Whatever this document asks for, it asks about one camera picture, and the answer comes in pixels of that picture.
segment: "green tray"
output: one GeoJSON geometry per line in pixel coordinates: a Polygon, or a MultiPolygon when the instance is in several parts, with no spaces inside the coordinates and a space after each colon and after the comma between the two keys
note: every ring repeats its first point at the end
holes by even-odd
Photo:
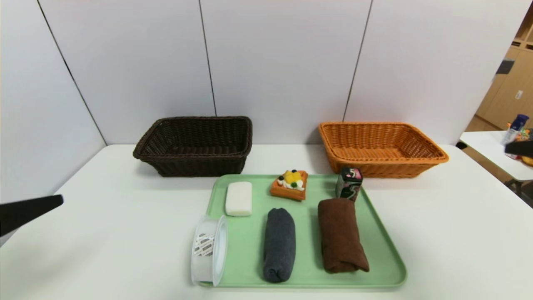
{"type": "Polygon", "coordinates": [[[321,200],[335,197],[337,175],[309,175],[306,200],[302,202],[271,196],[270,185],[277,177],[225,175],[216,181],[207,207],[207,215],[213,219],[225,214],[230,183],[249,181],[253,189],[252,215],[227,217],[228,252],[219,287],[390,288],[405,282],[405,265],[363,189],[356,201],[356,214],[370,272],[330,274],[322,265],[317,207],[321,200]],[[269,283],[262,275],[264,227],[268,212],[281,207],[292,215],[296,225],[296,260],[288,281],[269,283]]]}

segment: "orange wicker basket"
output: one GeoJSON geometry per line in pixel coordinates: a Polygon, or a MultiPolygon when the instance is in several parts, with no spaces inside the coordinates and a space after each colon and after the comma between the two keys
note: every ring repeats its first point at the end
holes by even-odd
{"type": "Polygon", "coordinates": [[[319,126],[329,164],[365,177],[413,178],[449,157],[416,127],[396,122],[326,122],[319,126]]]}

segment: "floor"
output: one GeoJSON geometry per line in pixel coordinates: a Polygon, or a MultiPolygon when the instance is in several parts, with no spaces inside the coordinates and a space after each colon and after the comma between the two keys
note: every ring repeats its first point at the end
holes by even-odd
{"type": "MultiPolygon", "coordinates": [[[[468,125],[465,131],[495,131],[495,130],[502,130],[502,129],[490,124],[489,122],[485,121],[484,119],[478,116],[474,116],[474,118],[472,118],[472,120],[470,121],[470,124],[468,125]]],[[[485,170],[491,173],[494,177],[498,178],[498,180],[500,180],[501,182],[504,183],[508,180],[511,180],[511,176],[505,173],[497,165],[487,160],[483,155],[479,154],[476,150],[470,147],[467,147],[463,149],[463,152],[466,153],[468,156],[470,156],[483,168],[485,168],[485,170]]],[[[529,204],[529,206],[533,208],[533,182],[524,184],[522,187],[522,193],[523,193],[522,199],[524,200],[524,202],[529,204]]]]}

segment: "white table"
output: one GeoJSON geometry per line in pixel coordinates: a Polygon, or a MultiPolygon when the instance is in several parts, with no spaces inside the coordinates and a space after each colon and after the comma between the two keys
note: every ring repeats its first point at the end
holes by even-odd
{"type": "MultiPolygon", "coordinates": [[[[383,290],[193,286],[190,243],[216,178],[162,178],[133,148],[103,149],[58,190],[64,205],[0,248],[2,300],[533,298],[533,210],[456,147],[415,179],[365,179],[408,270],[383,290]]],[[[330,172],[322,146],[254,145],[244,173],[287,168],[330,172]]]]}
{"type": "Polygon", "coordinates": [[[533,180],[533,168],[505,155],[500,144],[504,136],[505,131],[473,131],[463,133],[460,140],[509,174],[514,180],[507,185],[516,184],[520,195],[522,182],[533,180]]]}

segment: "rolled dark gray towel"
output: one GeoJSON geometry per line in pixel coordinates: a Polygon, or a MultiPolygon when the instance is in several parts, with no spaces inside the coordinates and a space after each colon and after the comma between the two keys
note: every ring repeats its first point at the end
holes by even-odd
{"type": "Polygon", "coordinates": [[[268,213],[263,249],[263,276],[268,282],[284,282],[290,278],[296,256],[294,220],[283,208],[268,213]]]}

